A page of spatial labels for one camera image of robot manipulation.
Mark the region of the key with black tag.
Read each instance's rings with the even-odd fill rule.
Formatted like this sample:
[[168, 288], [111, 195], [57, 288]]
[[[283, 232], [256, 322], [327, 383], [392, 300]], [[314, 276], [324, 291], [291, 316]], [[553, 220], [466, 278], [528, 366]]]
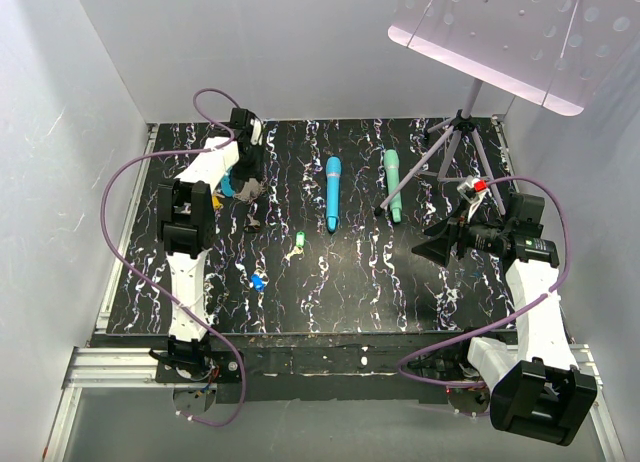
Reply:
[[248, 223], [244, 226], [244, 231], [246, 233], [259, 233], [261, 230], [261, 223], [255, 219], [250, 219]]

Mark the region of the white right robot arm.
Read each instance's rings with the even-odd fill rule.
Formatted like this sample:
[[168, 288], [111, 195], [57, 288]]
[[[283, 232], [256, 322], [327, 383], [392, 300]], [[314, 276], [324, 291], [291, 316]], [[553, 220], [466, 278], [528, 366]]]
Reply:
[[570, 445], [597, 396], [593, 376], [580, 371], [566, 339], [560, 296], [559, 255], [542, 237], [545, 201], [511, 196], [501, 223], [475, 222], [481, 198], [465, 200], [424, 232], [413, 253], [440, 266], [475, 249], [499, 258], [518, 312], [518, 351], [493, 337], [475, 336], [452, 355], [464, 379], [481, 376], [490, 393], [492, 426], [560, 446]]

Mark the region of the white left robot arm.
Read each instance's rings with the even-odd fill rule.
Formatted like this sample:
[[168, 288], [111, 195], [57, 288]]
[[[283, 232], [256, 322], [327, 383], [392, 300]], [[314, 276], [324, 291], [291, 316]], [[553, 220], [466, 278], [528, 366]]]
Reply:
[[205, 380], [215, 370], [206, 345], [204, 269], [216, 237], [214, 190], [230, 178], [234, 194], [259, 195], [263, 181], [262, 123], [251, 111], [234, 108], [230, 120], [211, 132], [206, 153], [157, 191], [157, 237], [171, 275], [171, 293], [182, 303], [172, 312], [167, 352], [151, 356], [190, 381]]

